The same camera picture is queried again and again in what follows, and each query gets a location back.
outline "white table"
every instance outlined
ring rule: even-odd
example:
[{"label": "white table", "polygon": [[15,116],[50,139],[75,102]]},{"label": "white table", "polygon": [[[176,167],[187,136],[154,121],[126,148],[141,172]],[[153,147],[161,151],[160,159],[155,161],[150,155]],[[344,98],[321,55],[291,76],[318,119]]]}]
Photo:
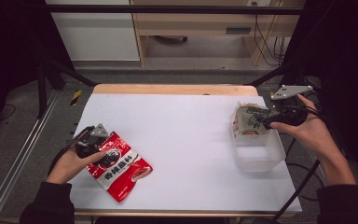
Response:
[{"label": "white table", "polygon": [[[121,203],[82,171],[71,181],[76,214],[245,217],[279,211],[295,191],[284,161],[263,173],[245,173],[235,164],[229,120],[238,102],[264,105],[253,87],[97,86],[76,133],[102,123],[154,171]],[[297,212],[298,199],[286,215]]]}]

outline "white tabletop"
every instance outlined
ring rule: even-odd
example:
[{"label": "white tabletop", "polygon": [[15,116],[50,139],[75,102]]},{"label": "white tabletop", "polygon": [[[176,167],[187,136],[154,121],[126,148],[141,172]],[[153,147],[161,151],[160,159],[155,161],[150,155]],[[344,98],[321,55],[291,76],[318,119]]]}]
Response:
[{"label": "white tabletop", "polygon": [[[295,191],[283,162],[269,172],[245,173],[235,164],[230,117],[258,96],[93,93],[76,134],[102,123],[153,167],[123,202],[88,173],[71,183],[78,214],[266,214],[279,211]],[[287,209],[301,212],[298,199]]]}]

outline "red package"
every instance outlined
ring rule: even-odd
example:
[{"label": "red package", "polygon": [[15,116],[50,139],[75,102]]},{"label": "red package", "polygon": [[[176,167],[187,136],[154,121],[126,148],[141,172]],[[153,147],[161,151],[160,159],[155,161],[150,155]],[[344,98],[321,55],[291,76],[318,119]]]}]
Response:
[{"label": "red package", "polygon": [[106,151],[112,162],[108,166],[90,164],[87,169],[118,202],[127,197],[138,179],[153,171],[153,168],[115,132],[100,145],[100,150]]}]

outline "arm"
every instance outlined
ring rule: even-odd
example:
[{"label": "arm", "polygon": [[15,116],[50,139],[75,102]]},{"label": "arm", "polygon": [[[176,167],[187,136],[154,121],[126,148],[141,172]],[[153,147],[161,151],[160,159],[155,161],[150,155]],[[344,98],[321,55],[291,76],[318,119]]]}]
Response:
[{"label": "arm", "polygon": [[41,183],[34,201],[25,207],[20,223],[75,223],[75,208],[69,197],[72,185],[67,182],[104,155],[105,152],[99,152],[80,159],[75,150],[69,148],[57,161],[47,180]]},{"label": "arm", "polygon": [[[301,95],[298,97],[315,109],[313,102]],[[296,127],[279,122],[270,126],[295,137],[321,162],[327,187],[318,190],[321,210],[318,223],[358,223],[358,185],[325,124],[308,114],[307,120]]]}]

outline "wooden desk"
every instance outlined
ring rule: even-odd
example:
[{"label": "wooden desk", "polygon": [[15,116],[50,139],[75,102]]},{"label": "wooden desk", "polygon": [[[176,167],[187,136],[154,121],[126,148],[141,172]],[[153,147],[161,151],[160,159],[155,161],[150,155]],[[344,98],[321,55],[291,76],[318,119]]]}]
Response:
[{"label": "wooden desk", "polygon": [[[306,0],[270,0],[265,7],[303,7]],[[250,7],[251,0],[131,0],[132,5],[159,6],[226,6]],[[255,15],[200,15],[134,13],[135,33],[141,64],[145,64],[147,39],[151,35],[240,35],[254,65],[259,65],[266,51],[265,39],[272,36],[292,36],[299,16],[259,15],[260,32],[255,30]],[[243,33],[228,33],[227,28],[242,28]]]},{"label": "wooden desk", "polygon": [[[76,132],[101,122],[154,170],[121,203],[82,171],[71,181],[76,215],[272,216],[295,191],[293,182],[284,161],[269,172],[237,168],[229,120],[238,101],[264,104],[249,86],[98,85]],[[300,211],[295,200],[286,215]]]}]

